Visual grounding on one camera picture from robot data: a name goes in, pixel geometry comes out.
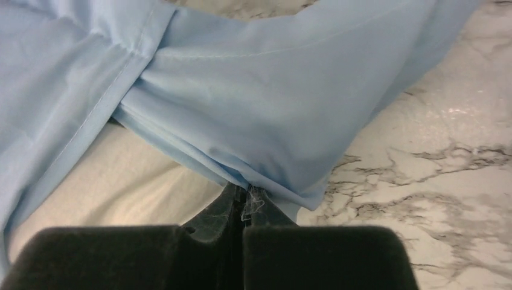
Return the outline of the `light blue pillowcase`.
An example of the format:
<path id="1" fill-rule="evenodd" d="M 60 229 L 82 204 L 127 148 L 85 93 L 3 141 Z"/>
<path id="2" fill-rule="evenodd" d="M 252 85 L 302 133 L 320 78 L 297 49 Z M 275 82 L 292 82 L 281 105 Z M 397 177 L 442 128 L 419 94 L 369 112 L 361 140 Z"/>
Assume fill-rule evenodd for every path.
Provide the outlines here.
<path id="1" fill-rule="evenodd" d="M 1 275 L 7 236 L 110 118 L 215 182 L 316 208 L 357 133 L 479 5 L 318 1 L 243 22 L 168 1 L 2 1 Z"/>

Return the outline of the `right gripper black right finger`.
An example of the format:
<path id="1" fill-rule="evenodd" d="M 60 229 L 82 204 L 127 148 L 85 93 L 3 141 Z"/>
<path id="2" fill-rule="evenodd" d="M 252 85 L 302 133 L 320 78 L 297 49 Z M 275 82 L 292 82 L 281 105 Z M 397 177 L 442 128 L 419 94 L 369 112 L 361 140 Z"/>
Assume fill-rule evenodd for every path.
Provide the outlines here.
<path id="1" fill-rule="evenodd" d="M 398 235 L 380 226 L 301 227 L 252 187 L 243 216 L 246 289 L 417 289 Z"/>

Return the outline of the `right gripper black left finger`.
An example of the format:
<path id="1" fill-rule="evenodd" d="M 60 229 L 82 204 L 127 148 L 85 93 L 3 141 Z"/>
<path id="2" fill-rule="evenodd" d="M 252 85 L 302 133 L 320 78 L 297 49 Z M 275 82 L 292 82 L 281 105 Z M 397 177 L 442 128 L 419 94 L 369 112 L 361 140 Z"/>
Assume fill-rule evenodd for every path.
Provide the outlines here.
<path id="1" fill-rule="evenodd" d="M 1 287 L 236 288 L 244 204 L 244 189 L 230 184 L 183 225 L 47 228 L 29 240 Z"/>

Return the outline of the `white pillow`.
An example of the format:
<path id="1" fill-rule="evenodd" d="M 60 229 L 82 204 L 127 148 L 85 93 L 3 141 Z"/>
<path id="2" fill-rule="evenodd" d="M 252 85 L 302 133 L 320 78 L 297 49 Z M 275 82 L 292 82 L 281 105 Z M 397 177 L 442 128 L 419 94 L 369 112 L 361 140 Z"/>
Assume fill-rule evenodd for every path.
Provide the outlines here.
<path id="1" fill-rule="evenodd" d="M 15 261 L 50 227 L 183 224 L 222 186 L 172 160 L 121 126 L 107 124 L 60 185 L 8 238 Z"/>

